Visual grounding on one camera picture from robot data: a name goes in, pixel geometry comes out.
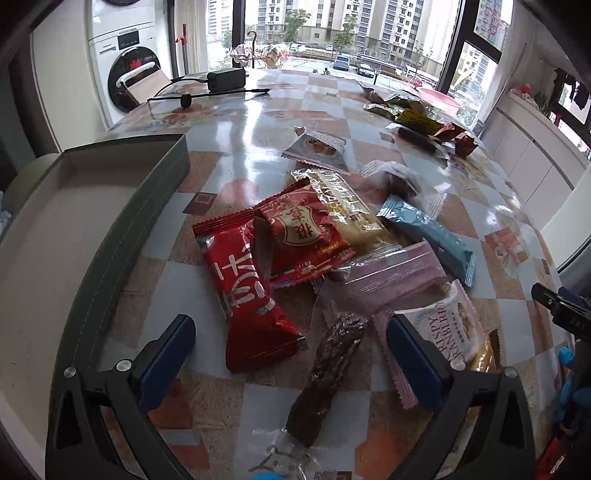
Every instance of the white wall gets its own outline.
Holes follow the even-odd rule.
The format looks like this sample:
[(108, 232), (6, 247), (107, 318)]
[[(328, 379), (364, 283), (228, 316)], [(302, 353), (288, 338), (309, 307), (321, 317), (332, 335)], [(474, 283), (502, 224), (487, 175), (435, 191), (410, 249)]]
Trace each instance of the white wall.
[(83, 0), (64, 0), (32, 34), (33, 67), (47, 119), (62, 150), (106, 130), (90, 66)]

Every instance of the yellow snack package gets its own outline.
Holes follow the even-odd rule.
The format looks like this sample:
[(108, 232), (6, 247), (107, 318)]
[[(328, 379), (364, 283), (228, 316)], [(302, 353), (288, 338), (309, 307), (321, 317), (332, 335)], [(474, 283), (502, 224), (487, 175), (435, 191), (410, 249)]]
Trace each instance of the yellow snack package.
[(357, 254), (379, 243), (395, 243), (390, 233), (337, 172), (322, 168), (302, 168), (292, 178), (310, 179), (310, 185), (328, 210), (331, 220)]

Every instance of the transparent plastic bag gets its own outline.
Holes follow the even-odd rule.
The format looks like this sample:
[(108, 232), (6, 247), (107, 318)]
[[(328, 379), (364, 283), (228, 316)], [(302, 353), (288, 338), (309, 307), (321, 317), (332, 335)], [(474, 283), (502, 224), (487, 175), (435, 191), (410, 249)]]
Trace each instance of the transparent plastic bag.
[(321, 310), (330, 327), (340, 312), (370, 318), (386, 306), (396, 307), (402, 299), (445, 283), (443, 267), (427, 242), (406, 248), (387, 245), (326, 274), (314, 308)]

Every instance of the tree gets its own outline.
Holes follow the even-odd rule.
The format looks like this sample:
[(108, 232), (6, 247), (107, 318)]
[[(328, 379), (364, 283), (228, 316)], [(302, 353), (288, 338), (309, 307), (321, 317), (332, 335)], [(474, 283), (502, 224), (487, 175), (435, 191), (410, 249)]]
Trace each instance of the tree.
[(333, 46), (339, 51), (353, 44), (353, 30), (357, 26), (357, 17), (347, 14), (343, 22), (343, 30), (335, 35)]
[(284, 41), (291, 44), (297, 41), (297, 30), (311, 17), (311, 15), (304, 9), (290, 10), (285, 14), (285, 29)]
[(224, 33), (222, 37), (222, 47), (232, 48), (232, 29)]

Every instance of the brown snack bar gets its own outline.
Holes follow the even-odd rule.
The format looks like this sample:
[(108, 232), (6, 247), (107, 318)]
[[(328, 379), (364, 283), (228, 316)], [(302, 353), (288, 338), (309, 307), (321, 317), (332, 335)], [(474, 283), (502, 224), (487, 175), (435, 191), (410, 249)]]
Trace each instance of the brown snack bar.
[(368, 321), (353, 313), (344, 313), (330, 328), (316, 349), (316, 360), (304, 390), (291, 406), (287, 431), (302, 445), (316, 441), (322, 420), (357, 350)]

